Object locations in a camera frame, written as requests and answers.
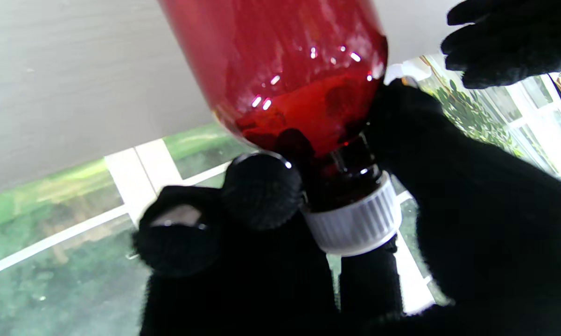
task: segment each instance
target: white bottle cap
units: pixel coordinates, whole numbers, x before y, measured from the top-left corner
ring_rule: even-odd
[[[302,211],[318,246],[326,253],[350,257],[388,242],[402,221],[391,177],[383,172],[374,193],[327,212]]]

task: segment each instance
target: green plant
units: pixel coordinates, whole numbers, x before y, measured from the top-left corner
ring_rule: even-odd
[[[472,92],[470,97],[459,91],[454,81],[449,84],[450,87],[443,85],[429,92],[441,102],[447,118],[470,138],[491,143],[521,157],[522,153],[514,145],[511,134],[485,111],[478,102],[477,94]]]

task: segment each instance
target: red liquid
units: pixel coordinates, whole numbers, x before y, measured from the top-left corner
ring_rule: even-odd
[[[278,151],[279,134],[294,128],[322,157],[361,131],[387,60],[368,0],[161,6],[210,107],[238,136]]]

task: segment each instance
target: hand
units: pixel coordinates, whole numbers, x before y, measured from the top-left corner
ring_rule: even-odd
[[[561,0],[466,0],[448,15],[464,26],[442,43],[447,69],[468,89],[561,71]]]
[[[301,202],[297,169],[275,154],[238,157],[222,189],[165,187],[133,235],[153,270],[142,336],[290,328],[337,314],[327,258]]]
[[[380,87],[364,135],[382,168],[392,173],[421,151],[419,144],[444,134],[463,136],[444,115],[442,105],[412,79]]]
[[[155,272],[204,272],[219,259],[223,234],[280,227],[302,201],[301,177],[279,155],[242,155],[222,189],[165,187],[144,213],[133,246]]]

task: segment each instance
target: red bottle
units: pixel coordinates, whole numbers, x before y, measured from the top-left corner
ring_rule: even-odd
[[[387,62],[386,37],[370,1],[160,2],[217,119],[297,164],[306,217],[321,248],[361,253],[391,238],[379,238],[381,232],[371,234],[372,243],[361,235],[362,242],[343,242],[355,239],[348,233],[323,238],[330,219],[351,216],[344,221],[353,222],[353,205],[376,200],[390,185],[359,135]],[[336,225],[353,233],[355,224]]]

